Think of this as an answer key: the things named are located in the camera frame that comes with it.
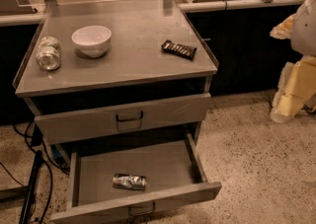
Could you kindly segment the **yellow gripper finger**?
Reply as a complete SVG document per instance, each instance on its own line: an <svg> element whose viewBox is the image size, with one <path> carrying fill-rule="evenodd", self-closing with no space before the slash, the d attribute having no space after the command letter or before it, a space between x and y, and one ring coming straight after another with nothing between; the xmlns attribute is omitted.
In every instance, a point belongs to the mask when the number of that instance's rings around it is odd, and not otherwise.
<svg viewBox="0 0 316 224"><path fill-rule="evenodd" d="M316 58L286 62L277 87L270 116L274 122L288 122L316 94Z"/></svg>
<svg viewBox="0 0 316 224"><path fill-rule="evenodd" d="M277 26L273 27L270 36L277 39L290 39L294 17L295 15L292 14Z"/></svg>

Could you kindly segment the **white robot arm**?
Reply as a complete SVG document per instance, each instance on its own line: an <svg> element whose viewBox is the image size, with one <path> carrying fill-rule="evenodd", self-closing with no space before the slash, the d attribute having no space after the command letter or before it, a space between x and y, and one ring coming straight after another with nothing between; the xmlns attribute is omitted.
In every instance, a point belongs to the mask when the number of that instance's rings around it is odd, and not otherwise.
<svg viewBox="0 0 316 224"><path fill-rule="evenodd" d="M285 63L272 104L271 119L288 122L316 94L316 0L305 0L270 36L289 38L292 49L302 54L295 64Z"/></svg>

